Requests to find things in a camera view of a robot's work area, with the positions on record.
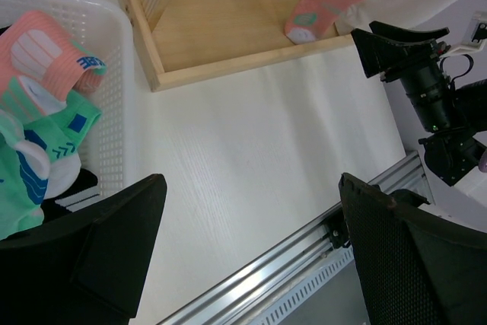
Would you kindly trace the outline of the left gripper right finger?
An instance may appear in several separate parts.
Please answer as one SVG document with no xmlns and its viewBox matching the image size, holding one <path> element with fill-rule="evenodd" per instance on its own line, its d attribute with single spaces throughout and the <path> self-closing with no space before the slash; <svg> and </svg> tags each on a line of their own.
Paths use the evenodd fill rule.
<svg viewBox="0 0 487 325">
<path fill-rule="evenodd" d="M 484 232 L 422 210 L 411 190 L 344 173 L 339 193 L 372 324 L 486 322 Z"/>
</svg>

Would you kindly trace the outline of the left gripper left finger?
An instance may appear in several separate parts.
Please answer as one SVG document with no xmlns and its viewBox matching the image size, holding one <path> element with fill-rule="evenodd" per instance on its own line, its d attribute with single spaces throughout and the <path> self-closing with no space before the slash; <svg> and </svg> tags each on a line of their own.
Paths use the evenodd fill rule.
<svg viewBox="0 0 487 325">
<path fill-rule="evenodd" d="M 1 242 L 3 324 L 128 324 L 138 311 L 167 183 L 152 174 Z"/>
</svg>

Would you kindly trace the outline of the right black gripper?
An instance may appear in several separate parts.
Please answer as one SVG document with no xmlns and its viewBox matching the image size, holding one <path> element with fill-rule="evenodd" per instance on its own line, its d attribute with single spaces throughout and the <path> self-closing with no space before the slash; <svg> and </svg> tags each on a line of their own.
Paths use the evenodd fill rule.
<svg viewBox="0 0 487 325">
<path fill-rule="evenodd" d="M 438 41 L 450 33 L 447 27 L 417 31 L 379 21 L 372 21 L 369 27 L 372 33 L 361 29 L 351 32 L 367 78 L 380 74 L 381 81 L 390 83 L 405 80 L 413 72 L 428 68 L 431 74 L 438 72 L 453 84 L 473 69 L 474 60 L 469 50 L 462 51 L 462 46 Z M 447 59 L 456 56 L 464 57 L 468 66 L 463 73 L 451 77 L 445 72 L 444 64 Z"/>
</svg>

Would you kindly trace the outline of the black sock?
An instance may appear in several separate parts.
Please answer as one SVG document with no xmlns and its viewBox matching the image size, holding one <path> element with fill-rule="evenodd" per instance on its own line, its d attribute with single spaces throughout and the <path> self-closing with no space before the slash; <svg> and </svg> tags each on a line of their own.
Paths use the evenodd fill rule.
<svg viewBox="0 0 487 325">
<path fill-rule="evenodd" d="M 82 168 L 75 182 L 62 194 L 45 199 L 41 209 L 46 220 L 62 217 L 88 207 L 100 200 L 98 178 Z"/>
</svg>

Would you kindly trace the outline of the mint green sock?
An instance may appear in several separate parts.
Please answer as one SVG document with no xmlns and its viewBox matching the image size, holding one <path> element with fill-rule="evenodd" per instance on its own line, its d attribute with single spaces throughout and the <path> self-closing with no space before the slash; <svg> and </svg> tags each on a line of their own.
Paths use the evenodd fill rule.
<svg viewBox="0 0 487 325">
<path fill-rule="evenodd" d="M 50 161 L 26 140 L 22 124 L 1 112 L 1 239 L 43 223 Z"/>
<path fill-rule="evenodd" d="M 101 115 L 89 100 L 70 91 L 63 110 L 24 126 L 27 140 L 39 145 L 49 157 L 45 199 L 60 196 L 77 180 L 81 171 L 78 149 Z"/>
</svg>

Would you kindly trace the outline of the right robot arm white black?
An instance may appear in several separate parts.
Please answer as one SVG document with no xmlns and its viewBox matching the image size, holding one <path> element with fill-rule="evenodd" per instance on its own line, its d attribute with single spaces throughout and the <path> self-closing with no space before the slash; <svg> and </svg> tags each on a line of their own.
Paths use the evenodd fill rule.
<svg viewBox="0 0 487 325">
<path fill-rule="evenodd" d="M 369 30 L 351 32 L 367 77 L 400 81 L 429 137 L 420 139 L 429 170 L 448 186 L 481 165 L 486 146 L 476 140 L 486 130 L 486 82 L 457 88 L 444 71 L 451 45 L 437 30 L 408 30 L 373 21 Z"/>
</svg>

